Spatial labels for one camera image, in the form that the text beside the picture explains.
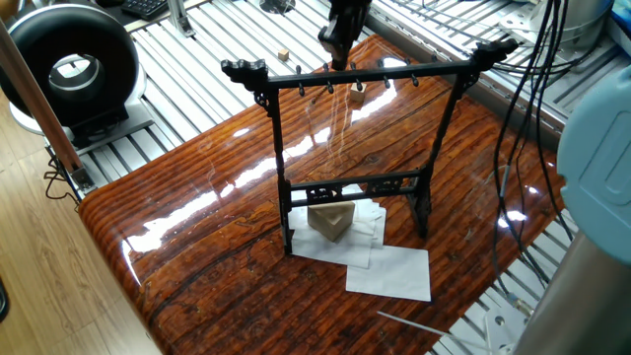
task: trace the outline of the paper sheet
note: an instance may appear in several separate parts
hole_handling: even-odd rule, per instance
[[[413,248],[374,248],[368,269],[348,267],[346,291],[431,301],[429,254]]]
[[[361,191],[352,184],[344,193]],[[305,199],[304,191],[292,191],[292,200]],[[356,200],[353,224],[333,243],[309,226],[307,207],[294,208],[289,213],[289,228],[295,230],[292,239],[294,255],[349,266],[368,267],[371,248],[382,248],[386,226],[386,210],[372,199]]]
[[[343,265],[368,267],[375,221],[356,221],[333,243],[315,229],[297,229],[292,253]]]

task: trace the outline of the wooden table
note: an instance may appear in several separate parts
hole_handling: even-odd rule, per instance
[[[353,49],[360,68],[404,58],[378,36]],[[287,177],[352,177],[419,167],[449,84],[441,78],[368,86],[366,101],[321,88],[281,92]],[[499,119],[465,97],[432,180],[434,211],[421,240],[402,196],[387,209],[386,244],[427,249],[431,303],[345,291],[346,266],[285,256],[279,229],[271,121],[253,106],[142,169],[91,193],[81,218],[167,354],[422,354],[437,336],[379,317],[384,311],[447,330],[492,283],[497,196],[492,172]],[[513,142],[510,134],[506,150]],[[546,152],[553,163],[555,156]],[[528,245],[553,219],[533,145],[521,158]],[[552,172],[557,191],[561,178]],[[519,209],[515,178],[509,209]],[[502,269],[517,257],[498,244]]]

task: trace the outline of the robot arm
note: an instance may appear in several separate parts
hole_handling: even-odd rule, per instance
[[[331,53],[333,69],[346,69],[348,52],[362,32],[370,5],[371,0],[331,0],[330,24],[320,30],[317,39]]]

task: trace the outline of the small wooden cube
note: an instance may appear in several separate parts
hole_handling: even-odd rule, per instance
[[[289,49],[283,48],[278,51],[278,59],[282,61],[287,61],[289,59]]]
[[[363,103],[366,97],[366,84],[362,84],[362,90],[357,90],[357,83],[354,83],[351,87],[351,101],[357,103]]]

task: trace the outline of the black bracket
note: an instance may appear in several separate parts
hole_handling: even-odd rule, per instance
[[[280,224],[283,233],[285,252],[292,253],[292,236],[289,229],[288,214],[294,207],[310,206],[337,201],[349,201],[362,198],[376,198],[385,196],[405,195],[412,210],[412,216],[418,227],[419,236],[427,236],[429,215],[432,212],[430,181],[434,170],[434,163],[441,150],[443,138],[447,133],[456,102],[464,92],[479,79],[480,72],[491,69],[499,61],[505,60],[511,52],[517,49],[514,39],[488,44],[478,44],[478,48],[471,55],[470,60],[451,63],[430,63],[410,65],[406,61],[404,66],[372,70],[357,70],[354,63],[350,71],[329,72],[324,65],[324,73],[302,74],[297,68],[297,75],[268,77],[264,60],[253,63],[239,60],[222,61],[222,70],[233,82],[242,83],[245,88],[254,92],[256,102],[265,108],[272,119],[274,134],[274,153],[276,155],[276,173],[278,175],[278,197],[280,207]],[[388,173],[377,176],[337,178],[333,180],[303,182],[291,184],[285,179],[285,161],[283,159],[283,132],[280,116],[278,93],[281,89],[299,89],[304,94],[304,88],[326,86],[330,93],[333,85],[385,82],[394,79],[411,79],[414,86],[418,85],[417,78],[427,76],[456,75],[456,82],[452,87],[449,100],[445,106],[443,117],[436,133],[428,161],[418,170],[403,173]],[[365,183],[366,191],[344,194],[342,187],[351,183]],[[305,199],[292,200],[291,191],[303,190]]]

